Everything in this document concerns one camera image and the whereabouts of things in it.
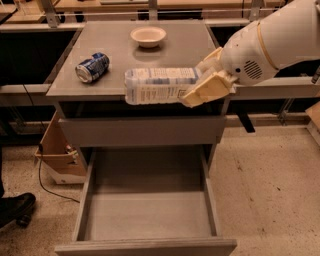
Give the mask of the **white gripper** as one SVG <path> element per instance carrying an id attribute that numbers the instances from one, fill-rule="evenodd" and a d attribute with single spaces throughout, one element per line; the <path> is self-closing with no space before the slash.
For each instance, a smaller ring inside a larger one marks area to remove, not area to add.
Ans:
<path id="1" fill-rule="evenodd" d="M 231 75 L 220 71 L 222 67 Z M 209 69 L 220 72 L 210 74 L 181 97 L 181 103 L 190 108 L 229 95 L 237 80 L 242 85 L 255 85 L 274 77 L 278 71 L 264 46 L 258 21 L 237 31 L 223 48 L 215 49 L 196 68 L 201 72 Z"/>

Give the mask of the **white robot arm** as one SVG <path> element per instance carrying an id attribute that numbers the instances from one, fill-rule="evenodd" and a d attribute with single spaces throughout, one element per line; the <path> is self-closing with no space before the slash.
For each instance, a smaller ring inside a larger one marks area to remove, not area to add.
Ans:
<path id="1" fill-rule="evenodd" d="M 202 76 L 180 98 L 195 107 L 228 95 L 235 84 L 254 86 L 280 70 L 320 58 L 319 0 L 293 0 L 253 21 L 203 59 Z"/>

